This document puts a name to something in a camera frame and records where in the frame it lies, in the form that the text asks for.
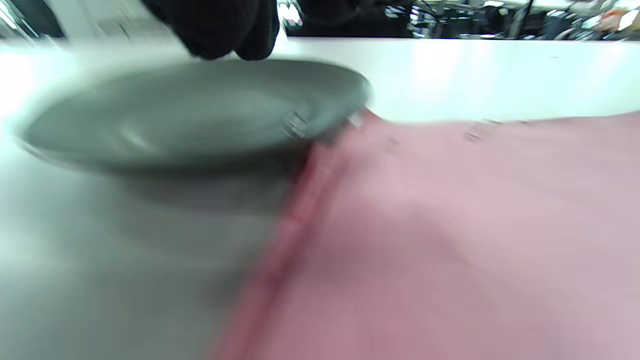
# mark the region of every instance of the plate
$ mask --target plate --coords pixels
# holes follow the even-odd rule
[[[112,78],[19,133],[39,158],[86,168],[215,167],[309,142],[365,106],[369,85],[310,61],[223,60]]]

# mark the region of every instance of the white table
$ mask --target white table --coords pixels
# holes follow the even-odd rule
[[[315,59],[362,72],[370,109],[389,121],[522,120],[638,110],[640,44],[498,40],[278,39],[274,58]],[[174,41],[0,53],[0,119],[37,94],[105,72],[193,61]]]
[[[638,110],[639,55],[635,44],[281,40],[274,57],[357,69],[373,111],[424,122]],[[124,180],[41,162],[8,130],[48,97],[176,61],[192,61],[176,43],[0,54],[2,360],[204,359],[224,328],[286,198],[281,171]]]

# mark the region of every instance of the table surface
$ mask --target table surface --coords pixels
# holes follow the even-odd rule
[[[360,71],[373,86],[369,108],[395,122],[544,119],[640,108],[640,44],[632,42],[280,37],[273,57]],[[110,72],[178,61],[194,60],[174,40],[4,50],[0,119]]]
[[[279,40],[274,57],[359,70],[370,109],[428,122],[638,110],[639,55],[626,43],[310,39]],[[176,43],[0,53],[3,360],[192,360],[212,349],[271,236],[285,173],[133,181],[51,166],[10,136],[63,92],[177,61],[193,60]]]

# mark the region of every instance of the black glove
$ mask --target black glove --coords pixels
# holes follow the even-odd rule
[[[193,56],[235,51],[244,60],[268,57],[280,30],[276,0],[142,0]]]

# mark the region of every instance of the pink cloth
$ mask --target pink cloth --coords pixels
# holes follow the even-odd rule
[[[352,129],[221,360],[640,359],[640,113]]]

